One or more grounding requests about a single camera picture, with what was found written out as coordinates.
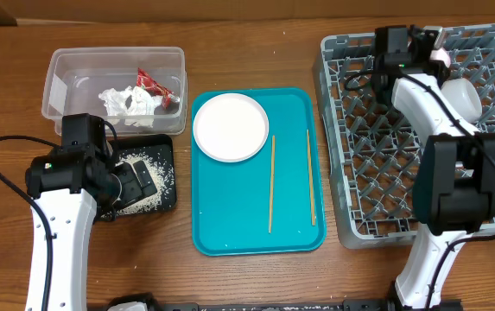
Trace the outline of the small pink bowl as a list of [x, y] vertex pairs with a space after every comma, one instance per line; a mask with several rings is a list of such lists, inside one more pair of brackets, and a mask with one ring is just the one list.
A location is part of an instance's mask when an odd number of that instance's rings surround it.
[[451, 67], [451, 58], [445, 48], [435, 49], [431, 51], [429, 62], [439, 67], [449, 69]]

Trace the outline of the white napkin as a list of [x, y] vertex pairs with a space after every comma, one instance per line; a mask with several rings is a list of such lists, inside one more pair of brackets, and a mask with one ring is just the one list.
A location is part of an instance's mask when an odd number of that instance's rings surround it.
[[152, 96], [139, 86], [127, 86], [122, 91], [107, 89], [98, 98], [106, 109], [108, 122], [114, 127], [121, 122], [125, 126], [152, 127], [155, 109], [162, 105], [162, 96]]

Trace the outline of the red snack wrapper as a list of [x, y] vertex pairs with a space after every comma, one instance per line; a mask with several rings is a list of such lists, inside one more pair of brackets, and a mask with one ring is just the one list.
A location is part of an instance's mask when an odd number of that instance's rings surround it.
[[167, 87], [156, 82], [140, 67], [137, 69], [136, 85], [152, 96], [162, 97], [162, 107], [167, 109], [171, 104], [179, 104], [181, 99]]

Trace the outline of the large white plate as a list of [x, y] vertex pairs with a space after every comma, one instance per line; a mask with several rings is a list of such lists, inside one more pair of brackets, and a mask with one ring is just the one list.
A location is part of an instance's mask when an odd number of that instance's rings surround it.
[[242, 162], [265, 145], [270, 121], [264, 108], [240, 93], [208, 99], [196, 112], [194, 141], [206, 156], [219, 162]]

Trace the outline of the wooden chopstick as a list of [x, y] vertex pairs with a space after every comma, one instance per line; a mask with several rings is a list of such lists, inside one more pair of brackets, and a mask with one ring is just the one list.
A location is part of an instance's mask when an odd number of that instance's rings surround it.
[[270, 203], [269, 203], [269, 226], [268, 233], [272, 233], [273, 224], [273, 205], [274, 205], [274, 180], [275, 180], [275, 154], [276, 154], [276, 138], [271, 138], [271, 153], [270, 153]]
[[311, 143], [310, 143], [310, 133], [309, 129], [306, 131], [307, 138], [307, 159], [308, 159], [308, 186], [309, 186], [309, 201], [310, 201], [310, 212], [311, 212], [311, 225], [315, 226], [315, 203], [314, 203], [314, 179], [312, 170], [312, 153], [311, 153]]

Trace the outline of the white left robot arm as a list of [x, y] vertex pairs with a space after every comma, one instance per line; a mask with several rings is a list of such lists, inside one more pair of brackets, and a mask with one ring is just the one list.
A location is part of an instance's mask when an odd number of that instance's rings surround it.
[[86, 309], [92, 224], [123, 188], [112, 173], [116, 153], [105, 126], [89, 114], [63, 117], [61, 144], [26, 172], [34, 224], [28, 310]]

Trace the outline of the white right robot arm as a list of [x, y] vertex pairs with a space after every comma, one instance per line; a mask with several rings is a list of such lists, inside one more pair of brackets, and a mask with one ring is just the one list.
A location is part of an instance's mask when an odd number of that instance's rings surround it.
[[375, 32], [371, 89], [400, 111], [423, 146], [412, 189], [420, 225], [409, 260], [393, 283], [402, 310], [459, 310], [441, 289], [461, 248], [482, 240], [495, 214], [495, 134], [478, 130], [479, 97], [450, 80], [440, 27], [389, 26]]

